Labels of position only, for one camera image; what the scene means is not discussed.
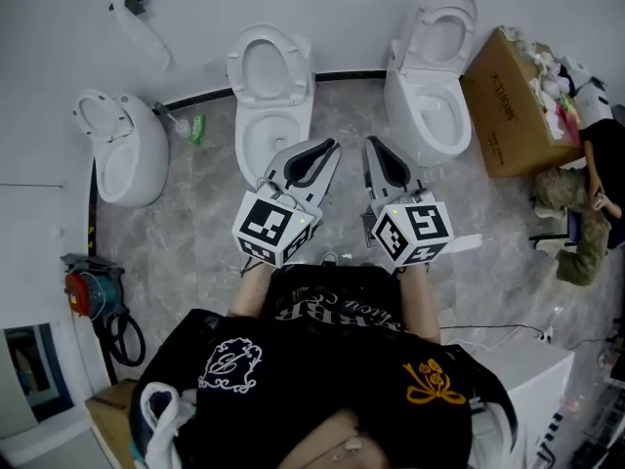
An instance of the embroidered logo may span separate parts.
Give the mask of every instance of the embroidered logo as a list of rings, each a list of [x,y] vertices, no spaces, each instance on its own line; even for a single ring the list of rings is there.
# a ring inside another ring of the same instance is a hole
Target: embroidered logo
[[[464,396],[449,390],[451,380],[449,380],[449,376],[442,371],[440,365],[434,360],[429,359],[428,364],[421,363],[419,365],[419,373],[423,375],[425,382],[419,378],[412,364],[405,364],[403,367],[408,370],[408,373],[410,373],[421,386],[408,386],[406,398],[411,403],[424,405],[435,398],[442,398],[446,402],[454,405],[463,405],[467,402]]]
[[[249,339],[237,337],[219,344],[206,362],[204,375],[199,377],[197,387],[224,389],[244,395],[256,385],[250,377],[254,367],[261,361],[263,351]]]

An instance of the gold embroidery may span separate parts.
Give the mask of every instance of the gold embroidery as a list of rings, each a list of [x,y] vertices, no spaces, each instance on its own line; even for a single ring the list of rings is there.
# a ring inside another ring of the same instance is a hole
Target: gold embroidery
[[[454,405],[463,405],[467,402],[467,399],[461,394],[450,391],[451,381],[446,373],[443,373],[440,365],[434,360],[428,360],[428,364],[419,364],[419,372],[425,378],[425,382],[419,378],[414,371],[412,364],[405,364],[403,366],[408,373],[414,377],[417,381],[417,386],[408,386],[406,391],[406,398],[413,404],[424,405],[431,402],[435,398],[443,398],[446,402]]]
[[[442,373],[442,369],[440,368],[440,365],[437,362],[435,362],[432,358],[428,360],[428,366],[436,373]]]

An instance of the gray tile floor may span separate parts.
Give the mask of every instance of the gray tile floor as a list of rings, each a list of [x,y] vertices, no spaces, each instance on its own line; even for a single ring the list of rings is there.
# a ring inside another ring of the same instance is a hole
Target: gray tile floor
[[[342,159],[322,203],[324,225],[294,261],[314,262],[328,251],[352,255],[352,263],[385,261],[377,248],[366,250],[359,214],[367,205],[361,170],[363,138],[389,135],[382,98],[383,80],[347,80],[318,85],[311,137],[332,137]],[[239,283],[243,257],[230,227],[247,185],[234,154],[235,97],[179,111],[206,114],[201,147],[171,130],[170,169],[163,195],[151,206],[126,210],[100,203],[99,253],[125,269],[126,303],[144,331],[146,363],[192,308],[225,313]],[[531,249],[527,238],[559,232],[562,225],[538,221],[526,178],[489,180],[475,139],[460,157],[425,172],[425,181],[445,201],[454,232],[482,234],[479,249],[447,255],[431,268],[443,325],[524,322],[554,329],[555,344],[570,347],[583,338],[605,336],[623,300],[623,256],[611,252],[592,287],[557,281],[556,265]],[[510,329],[448,330],[461,338],[493,346]],[[511,339],[532,338],[520,329]],[[555,447],[565,460],[579,442],[602,388],[597,365],[601,344],[584,344],[576,353],[567,399],[580,407],[563,423]],[[137,377],[145,366],[118,367],[122,377]]]

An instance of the toilet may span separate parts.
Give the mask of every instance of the toilet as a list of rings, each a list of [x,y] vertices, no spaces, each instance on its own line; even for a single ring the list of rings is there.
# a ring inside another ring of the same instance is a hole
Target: toilet
[[[471,141],[459,78],[477,22],[475,0],[421,0],[391,44],[384,88],[391,136],[421,167],[458,156]]]
[[[255,190],[279,151],[309,138],[314,100],[311,42],[255,24],[241,31],[226,66],[237,100],[236,160]]]
[[[165,130],[149,107],[130,94],[111,98],[87,90],[72,115],[94,145],[102,200],[142,207],[159,197],[167,180],[169,147]]]

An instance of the brown cardboard box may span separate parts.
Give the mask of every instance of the brown cardboard box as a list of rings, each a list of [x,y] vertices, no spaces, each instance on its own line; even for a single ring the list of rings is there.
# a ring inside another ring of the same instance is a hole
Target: brown cardboard box
[[[538,68],[495,28],[462,78],[490,177],[534,175],[582,156],[563,125],[562,139],[551,136],[529,86],[537,76]]]
[[[85,403],[94,424],[123,469],[135,468],[129,448],[132,438],[128,413],[136,385],[137,382],[134,380],[123,380],[99,392]]]

